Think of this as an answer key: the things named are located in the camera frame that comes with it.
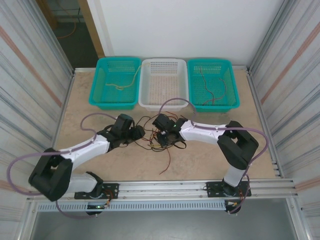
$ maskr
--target wooden work surface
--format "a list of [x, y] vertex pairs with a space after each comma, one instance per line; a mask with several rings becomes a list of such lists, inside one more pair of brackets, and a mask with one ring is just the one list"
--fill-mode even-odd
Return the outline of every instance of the wooden work surface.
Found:
[[[240, 122], [244, 127], [261, 130], [258, 113], [250, 91], [244, 70], [234, 72], [237, 88], [240, 96], [240, 107], [227, 113], [199, 113], [196, 122], [205, 124], [227, 124], [230, 120]], [[64, 120], [58, 137], [57, 149], [68, 148], [81, 143], [90, 137], [92, 133], [80, 130], [82, 118], [90, 113], [101, 110], [88, 103], [94, 72], [80, 72], [75, 76], [70, 98], [66, 108]], [[146, 111], [138, 104], [134, 110], [104, 111], [116, 117], [120, 113], [127, 114], [137, 122], [142, 116], [154, 116], [156, 112]], [[177, 115], [190, 118], [193, 114], [190, 106]], [[97, 131], [112, 124], [114, 121], [105, 116], [91, 116], [85, 120], [85, 128], [93, 128]], [[259, 134], [252, 133], [259, 142], [258, 151], [265, 145], [265, 140]], [[138, 141], [147, 146], [147, 142]], [[152, 180], [208, 180], [222, 179], [229, 168], [229, 164], [218, 145], [188, 141], [186, 149], [171, 147], [169, 149], [171, 164], [166, 172], [169, 162], [168, 152], [153, 152], [145, 150], [132, 143], [127, 147], [116, 148], [107, 154], [97, 156], [80, 165], [74, 172], [84, 173], [91, 171], [105, 181], [152, 181]], [[272, 161], [269, 152], [259, 157], [249, 169], [249, 176], [253, 179], [274, 178]]]

